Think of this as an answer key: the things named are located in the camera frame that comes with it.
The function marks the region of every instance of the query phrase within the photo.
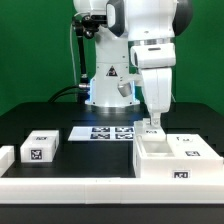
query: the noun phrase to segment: green background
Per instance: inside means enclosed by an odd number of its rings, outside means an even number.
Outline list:
[[[205,103],[224,114],[224,2],[193,4],[191,25],[175,40],[173,93],[178,102]],[[0,114],[22,102],[45,102],[74,83],[69,47],[74,13],[72,0],[0,0]],[[85,44],[92,76],[94,42]],[[77,61],[75,41],[74,51]]]

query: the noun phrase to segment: black tabletop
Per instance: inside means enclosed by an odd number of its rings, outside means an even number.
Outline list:
[[[0,146],[16,149],[16,161],[2,178],[134,178],[132,142],[69,142],[68,136],[73,126],[133,126],[143,117],[149,117],[144,105],[104,113],[75,103],[20,104],[0,117]],[[199,134],[224,155],[224,117],[206,105],[172,104],[161,122],[166,133]],[[52,163],[21,164],[20,146],[33,130],[59,130]],[[4,223],[223,223],[223,214],[223,205],[0,205]]]

